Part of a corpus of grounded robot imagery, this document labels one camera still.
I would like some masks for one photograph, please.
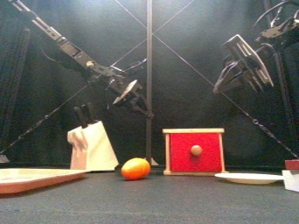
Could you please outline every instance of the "black backdrop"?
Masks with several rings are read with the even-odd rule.
[[[117,63],[117,67],[126,68],[146,58],[146,1],[24,2],[35,8],[45,22],[103,66],[109,67]],[[2,9],[6,12],[3,24],[10,22],[19,25],[24,21],[3,2]],[[286,125],[295,120],[289,121],[286,118],[273,60],[267,66],[275,87],[270,91],[257,94],[250,87],[229,91],[229,97],[238,106],[222,94],[213,93],[213,84],[217,83],[223,68],[222,60],[229,54],[222,45],[239,34],[254,47],[258,46],[254,40],[266,28],[266,20],[257,29],[253,29],[253,24],[263,12],[263,1],[154,1],[153,157],[161,165],[165,164],[163,129],[179,128],[225,128],[227,166],[278,167],[283,166],[286,159],[293,158],[282,145],[245,115],[246,111],[297,152],[295,140]],[[6,39],[6,42],[2,41],[2,47],[14,46],[18,42],[7,37],[18,35],[18,31],[7,32],[12,27],[15,28],[2,26],[2,40]],[[61,63],[65,55],[49,37],[33,27],[31,30],[14,116],[8,121],[10,136],[3,139],[6,144],[11,143],[87,84],[81,72],[71,69],[73,65],[66,67]],[[59,62],[49,59],[43,52]],[[294,99],[293,109],[297,115],[298,55],[294,55],[295,51],[290,53],[289,72],[293,78],[291,90],[287,91]],[[4,77],[10,71],[4,70],[4,55],[2,59]],[[131,79],[139,80],[146,94],[146,70],[133,74]],[[117,97],[106,93],[105,89],[106,85],[99,83],[61,108],[35,132],[6,152],[11,161],[31,162],[37,165],[67,165],[71,162],[67,132],[81,125],[73,108],[87,102],[93,102],[97,107],[98,118],[106,125],[121,164],[133,157],[146,156],[146,117],[126,108],[113,106],[111,102]]]

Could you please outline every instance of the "knife handle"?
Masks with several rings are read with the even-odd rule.
[[[83,108],[83,113],[86,115],[86,118],[89,119],[89,123],[97,123],[98,119],[97,119],[97,113],[95,113],[93,103],[89,102],[87,104],[83,104],[82,108]]]
[[[79,119],[81,126],[82,126],[83,129],[86,129],[89,127],[89,123],[87,123],[87,120],[86,120],[82,108],[75,107],[74,111],[75,111],[75,115],[77,115],[77,117]]]

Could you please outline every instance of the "red drawer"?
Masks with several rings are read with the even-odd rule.
[[[222,132],[223,129],[165,129],[166,171],[165,174],[210,174],[225,172]],[[202,152],[193,154],[193,147]]]

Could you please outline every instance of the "white plate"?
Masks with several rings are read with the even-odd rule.
[[[262,174],[262,173],[218,173],[215,177],[229,180],[234,183],[250,185],[266,185],[279,180],[285,180],[281,175]]]

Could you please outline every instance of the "drawer knob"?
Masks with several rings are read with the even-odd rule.
[[[202,154],[202,147],[199,145],[194,145],[191,147],[191,154],[198,157]]]

